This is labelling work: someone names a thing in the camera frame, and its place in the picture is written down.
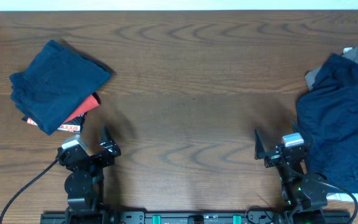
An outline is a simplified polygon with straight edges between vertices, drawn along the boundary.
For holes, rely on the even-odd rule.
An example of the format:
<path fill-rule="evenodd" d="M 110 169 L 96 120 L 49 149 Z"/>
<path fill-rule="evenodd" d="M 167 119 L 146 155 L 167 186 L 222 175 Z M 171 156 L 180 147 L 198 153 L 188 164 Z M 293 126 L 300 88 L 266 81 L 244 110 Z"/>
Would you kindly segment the grey garment under pile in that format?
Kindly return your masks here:
<path fill-rule="evenodd" d="M 345 47 L 343 48 L 342 55 L 340 56 L 340 62 L 345 62 L 345 64 L 355 64 L 358 66 L 358 47 Z M 313 85 L 316 82 L 319 72 L 323 67 L 320 66 L 314 70 L 310 70 L 305 75 L 305 82 L 307 84 L 308 90 L 313 90 Z"/>

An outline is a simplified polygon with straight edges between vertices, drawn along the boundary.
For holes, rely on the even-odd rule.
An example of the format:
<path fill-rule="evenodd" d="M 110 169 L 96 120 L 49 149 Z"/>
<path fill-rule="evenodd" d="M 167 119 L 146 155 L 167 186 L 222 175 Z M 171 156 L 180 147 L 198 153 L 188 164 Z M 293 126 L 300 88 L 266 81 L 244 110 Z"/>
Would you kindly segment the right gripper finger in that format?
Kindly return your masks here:
<path fill-rule="evenodd" d="M 300 136 L 303 138 L 304 142 L 311 142 L 312 136 L 309 132 L 305 131 L 304 129 L 300 128 L 299 125 L 295 120 L 291 121 L 291 126 L 294 133 L 299 133 Z"/>
<path fill-rule="evenodd" d="M 258 131 L 255 129 L 255 159 L 263 159 L 265 157 L 265 149 Z"/>

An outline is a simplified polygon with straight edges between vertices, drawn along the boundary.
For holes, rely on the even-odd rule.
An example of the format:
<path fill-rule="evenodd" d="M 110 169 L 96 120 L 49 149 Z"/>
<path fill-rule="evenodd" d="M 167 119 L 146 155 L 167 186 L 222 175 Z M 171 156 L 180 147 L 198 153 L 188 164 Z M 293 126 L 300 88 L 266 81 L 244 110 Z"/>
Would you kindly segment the navy blue denim shorts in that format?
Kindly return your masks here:
<path fill-rule="evenodd" d="M 99 63 L 50 40 L 23 72 L 10 76 L 11 100 L 51 135 L 111 77 Z"/>

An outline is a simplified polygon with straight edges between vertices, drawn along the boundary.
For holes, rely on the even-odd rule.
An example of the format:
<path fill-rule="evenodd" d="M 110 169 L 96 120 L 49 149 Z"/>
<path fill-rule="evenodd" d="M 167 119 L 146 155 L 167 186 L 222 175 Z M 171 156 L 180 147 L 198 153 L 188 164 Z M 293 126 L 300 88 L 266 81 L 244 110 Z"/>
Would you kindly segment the black Maxxis printed garment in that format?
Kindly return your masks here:
<path fill-rule="evenodd" d="M 71 133 L 76 133 L 76 134 L 80 134 L 83 130 L 83 125 L 85 123 L 86 120 L 86 115 L 87 112 L 80 114 L 77 117 L 74 117 L 73 119 L 61 124 L 57 129 L 59 131 L 67 131 L 67 132 L 71 132 Z M 24 116 L 22 118 L 23 121 L 25 121 L 27 124 L 31 124 L 33 126 L 38 126 L 38 124 L 33 121 L 31 118 Z"/>

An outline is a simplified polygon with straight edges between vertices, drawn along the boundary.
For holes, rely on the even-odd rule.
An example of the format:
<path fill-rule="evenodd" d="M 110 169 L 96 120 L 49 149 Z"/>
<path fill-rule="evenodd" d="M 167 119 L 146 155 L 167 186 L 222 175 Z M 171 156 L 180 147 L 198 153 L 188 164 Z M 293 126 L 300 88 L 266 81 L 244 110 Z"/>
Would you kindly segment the red folded t-shirt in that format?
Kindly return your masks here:
<path fill-rule="evenodd" d="M 71 115 L 69 115 L 69 117 L 67 117 L 67 119 L 64 121 L 64 123 L 67 123 L 67 122 L 71 121 L 72 119 L 76 118 L 77 116 L 98 107 L 100 104 L 101 103 L 100 103 L 99 96 L 97 95 L 96 92 L 94 92 L 92 95 L 87 97 L 85 99 L 85 101 L 82 102 L 81 105 L 79 107 L 77 107 L 77 109 L 74 110 L 74 112 L 72 112 Z"/>

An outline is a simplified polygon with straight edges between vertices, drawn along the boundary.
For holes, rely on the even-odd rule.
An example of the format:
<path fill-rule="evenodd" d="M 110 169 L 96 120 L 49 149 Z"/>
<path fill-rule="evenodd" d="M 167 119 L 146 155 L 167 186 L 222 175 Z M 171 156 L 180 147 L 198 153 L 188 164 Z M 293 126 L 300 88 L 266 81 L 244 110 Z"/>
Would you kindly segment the pile of navy clothes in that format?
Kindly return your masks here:
<path fill-rule="evenodd" d="M 358 66 L 332 54 L 313 90 L 297 102 L 298 125 L 312 136 L 308 171 L 358 193 Z"/>

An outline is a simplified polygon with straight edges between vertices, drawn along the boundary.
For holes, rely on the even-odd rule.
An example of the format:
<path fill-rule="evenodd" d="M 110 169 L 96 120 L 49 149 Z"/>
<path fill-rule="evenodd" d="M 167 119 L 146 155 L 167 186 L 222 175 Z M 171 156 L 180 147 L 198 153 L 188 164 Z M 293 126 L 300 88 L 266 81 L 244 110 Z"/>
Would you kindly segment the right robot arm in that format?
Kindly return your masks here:
<path fill-rule="evenodd" d="M 278 170 L 282 197 L 288 207 L 274 214 L 274 223 L 327 223 L 323 207 L 328 204 L 327 190 L 321 175 L 306 174 L 301 161 L 312 145 L 310 134 L 292 122 L 293 133 L 282 137 L 282 143 L 266 151 L 258 131 L 255 132 L 255 159 L 262 159 L 266 168 Z"/>

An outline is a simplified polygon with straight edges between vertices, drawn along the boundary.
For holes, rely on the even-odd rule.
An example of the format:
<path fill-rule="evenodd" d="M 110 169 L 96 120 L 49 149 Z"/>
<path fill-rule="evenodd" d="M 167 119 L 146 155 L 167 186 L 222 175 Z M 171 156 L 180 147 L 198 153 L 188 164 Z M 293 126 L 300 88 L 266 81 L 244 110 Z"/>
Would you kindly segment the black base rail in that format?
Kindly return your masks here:
<path fill-rule="evenodd" d="M 110 212 L 92 215 L 74 215 L 72 212 L 44 213 L 41 224 L 99 223 L 99 224 L 275 224 L 275 223 L 349 223 L 349 212 L 295 213 L 292 219 L 261 209 L 245 212 L 218 213 L 150 213 Z"/>

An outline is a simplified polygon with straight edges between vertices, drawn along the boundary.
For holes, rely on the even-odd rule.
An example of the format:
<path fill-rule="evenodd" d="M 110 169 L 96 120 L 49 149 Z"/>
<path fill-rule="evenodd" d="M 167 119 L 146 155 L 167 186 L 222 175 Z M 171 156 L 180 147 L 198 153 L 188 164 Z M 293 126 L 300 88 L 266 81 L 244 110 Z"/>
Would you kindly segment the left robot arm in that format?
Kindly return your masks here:
<path fill-rule="evenodd" d="M 77 134 L 57 149 L 57 162 L 71 172 L 64 185 L 68 208 L 62 213 L 41 214 L 40 223 L 119 223 L 119 214 L 104 204 L 103 169 L 114 165 L 121 149 L 107 127 L 101 131 L 99 145 L 103 150 L 89 155 L 87 145 Z"/>

